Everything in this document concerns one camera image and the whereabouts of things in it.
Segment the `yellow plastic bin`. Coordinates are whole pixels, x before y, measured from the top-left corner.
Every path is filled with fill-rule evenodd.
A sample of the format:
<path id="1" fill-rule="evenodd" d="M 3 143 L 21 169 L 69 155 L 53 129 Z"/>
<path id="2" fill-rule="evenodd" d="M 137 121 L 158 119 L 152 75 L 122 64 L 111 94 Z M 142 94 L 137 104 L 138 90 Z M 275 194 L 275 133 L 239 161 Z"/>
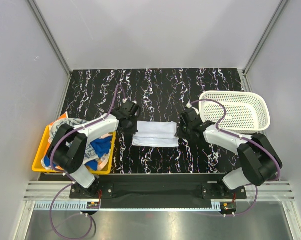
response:
<path id="1" fill-rule="evenodd" d="M 40 145 L 38 147 L 38 151 L 37 154 L 35 156 L 35 159 L 33 161 L 33 165 L 32 165 L 32 170 L 34 172 L 41 172 L 41 173 L 58 173 L 57 171 L 49 168 L 47 169 L 46 167 L 44 167 L 42 165 L 42 163 L 44 163 L 44 158 L 46 156 L 47 150 L 49 148 L 49 137 L 50 137 L 50 128 L 52 126 L 48 125 L 45 128 L 45 131 L 43 133 Z M 106 163 L 100 163 L 98 165 L 98 170 L 94 171 L 92 168 L 90 168 L 89 166 L 87 166 L 87 169 L 95 175 L 108 175 L 111 172 L 112 169 L 112 164 L 113 164 L 113 155 L 114 155 L 114 150 L 115 150 L 115 141 L 116 141 L 116 132 L 112 133 L 112 145 L 111 145 L 111 150 L 108 154 L 108 158 L 107 158 L 107 162 Z"/>

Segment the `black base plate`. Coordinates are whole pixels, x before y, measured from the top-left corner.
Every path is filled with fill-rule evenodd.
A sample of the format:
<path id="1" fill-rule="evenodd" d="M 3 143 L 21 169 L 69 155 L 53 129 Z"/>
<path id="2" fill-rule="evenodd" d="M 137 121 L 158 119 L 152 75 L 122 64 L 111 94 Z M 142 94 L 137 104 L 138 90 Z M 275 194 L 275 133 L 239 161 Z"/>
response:
<path id="1" fill-rule="evenodd" d="M 71 187 L 70 198 L 101 199 L 103 210 L 159 211 L 195 210 L 212 207 L 212 200 L 245 200 L 244 186 L 228 190 L 222 184 L 223 173 L 109 174 L 102 175 L 85 190 Z"/>

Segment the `orange towel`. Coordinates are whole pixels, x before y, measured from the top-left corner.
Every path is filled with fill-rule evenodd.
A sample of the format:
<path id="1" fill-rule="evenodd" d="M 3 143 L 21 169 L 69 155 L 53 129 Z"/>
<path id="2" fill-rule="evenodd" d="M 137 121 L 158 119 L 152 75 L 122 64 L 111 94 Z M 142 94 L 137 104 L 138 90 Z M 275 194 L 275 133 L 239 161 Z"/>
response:
<path id="1" fill-rule="evenodd" d="M 66 119 L 66 118 L 68 118 L 68 117 L 69 117 L 69 115 L 68 115 L 68 112 L 66 111 L 66 112 L 65 112 L 64 114 L 62 114 L 57 120 L 55 120 L 55 121 L 53 121 L 52 123 L 49 124 L 49 126 L 48 126 L 48 129 L 49 129 L 49 131 L 48 131 L 48 143 L 47 143 L 45 152 L 48 151 L 48 149 L 49 149 L 49 147 L 50 147 L 50 145 L 51 145 L 51 143 L 52 143 L 52 141 L 53 141 L 53 137 L 52 137 L 52 133 L 51 133 L 52 128 L 53 128 L 53 125 L 54 125 L 57 121 L 59 121 L 59 120 L 61 120 L 61 119 Z"/>

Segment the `blue patterned grey towel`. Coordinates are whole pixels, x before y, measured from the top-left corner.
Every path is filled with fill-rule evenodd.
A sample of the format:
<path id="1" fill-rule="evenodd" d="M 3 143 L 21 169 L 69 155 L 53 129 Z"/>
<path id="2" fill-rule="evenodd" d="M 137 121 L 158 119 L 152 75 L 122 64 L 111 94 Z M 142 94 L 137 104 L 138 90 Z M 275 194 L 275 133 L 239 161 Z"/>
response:
<path id="1" fill-rule="evenodd" d="M 55 121 L 52 126 L 49 127 L 49 134 L 48 134 L 48 144 L 45 150 L 45 154 L 43 159 L 41 160 L 41 164 L 42 166 L 46 169 L 46 170 L 52 170 L 51 167 L 51 163 L 50 163 L 50 159 L 46 156 L 48 149 L 50 147 L 50 144 L 52 143 L 55 135 L 57 134 L 57 131 L 59 130 L 60 126 L 63 124 L 68 124 L 71 127 L 77 126 L 77 125 L 82 125 L 87 123 L 86 120 L 82 120 L 79 118 L 61 118 L 57 121 Z M 85 155 L 84 155 L 84 160 L 83 163 L 90 167 L 92 170 L 97 171 L 98 170 L 98 160 L 100 159 L 100 157 L 98 156 L 98 154 L 96 153 L 95 149 L 93 148 L 93 146 L 88 143 L 85 149 Z"/>

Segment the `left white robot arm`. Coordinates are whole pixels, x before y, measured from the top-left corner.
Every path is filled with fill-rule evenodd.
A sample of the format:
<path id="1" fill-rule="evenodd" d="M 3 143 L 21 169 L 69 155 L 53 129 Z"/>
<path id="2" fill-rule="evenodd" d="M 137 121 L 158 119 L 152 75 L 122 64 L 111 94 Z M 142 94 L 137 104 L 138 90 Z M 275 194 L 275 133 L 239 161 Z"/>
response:
<path id="1" fill-rule="evenodd" d="M 62 124 L 47 151 L 53 165 L 61 167 L 78 185 L 87 198 L 98 194 L 97 178 L 84 165 L 88 144 L 108 133 L 123 130 L 129 134 L 137 132 L 137 120 L 141 107 L 127 100 L 110 113 L 82 125 Z"/>

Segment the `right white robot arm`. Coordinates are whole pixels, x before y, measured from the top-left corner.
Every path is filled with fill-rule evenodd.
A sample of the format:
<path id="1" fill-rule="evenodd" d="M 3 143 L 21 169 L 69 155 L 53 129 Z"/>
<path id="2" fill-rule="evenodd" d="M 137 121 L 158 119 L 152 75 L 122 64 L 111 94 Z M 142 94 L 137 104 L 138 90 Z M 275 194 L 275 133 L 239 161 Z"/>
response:
<path id="1" fill-rule="evenodd" d="M 241 186 L 259 187 L 266 181 L 278 180 L 281 175 L 283 164 L 263 134 L 240 135 L 218 128 L 212 121 L 203 122 L 195 109 L 188 108 L 181 114 L 177 136 L 219 146 L 239 157 L 240 168 L 227 173 L 217 186 L 222 198 L 231 197 Z"/>

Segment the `white perforated basket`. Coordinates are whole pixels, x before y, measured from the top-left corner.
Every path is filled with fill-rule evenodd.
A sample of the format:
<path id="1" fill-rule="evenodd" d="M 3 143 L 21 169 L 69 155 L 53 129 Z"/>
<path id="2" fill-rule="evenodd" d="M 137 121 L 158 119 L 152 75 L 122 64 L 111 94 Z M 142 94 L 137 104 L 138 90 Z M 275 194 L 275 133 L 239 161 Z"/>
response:
<path id="1" fill-rule="evenodd" d="M 241 134 L 266 130 L 271 124 L 265 100 L 256 93 L 210 90 L 201 94 L 198 103 L 203 122 L 217 123 L 219 127 Z"/>

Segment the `pink white towel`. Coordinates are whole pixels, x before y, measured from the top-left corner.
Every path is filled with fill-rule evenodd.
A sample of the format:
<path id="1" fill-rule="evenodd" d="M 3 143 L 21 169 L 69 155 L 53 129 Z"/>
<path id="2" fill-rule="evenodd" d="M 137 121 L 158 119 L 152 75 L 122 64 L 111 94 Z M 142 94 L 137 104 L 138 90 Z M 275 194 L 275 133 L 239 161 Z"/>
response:
<path id="1" fill-rule="evenodd" d="M 101 137 L 102 140 L 106 140 L 106 139 L 109 139 L 108 141 L 106 141 L 107 143 L 110 142 L 110 144 L 112 143 L 112 140 L 113 140 L 113 135 L 110 134 L 110 133 L 107 133 L 107 134 L 104 134 L 102 137 Z M 101 171 L 103 170 L 107 163 L 109 162 L 109 155 L 110 155 L 110 152 L 111 152 L 111 147 L 109 148 L 106 148 L 106 153 L 100 157 L 98 159 L 98 171 Z"/>

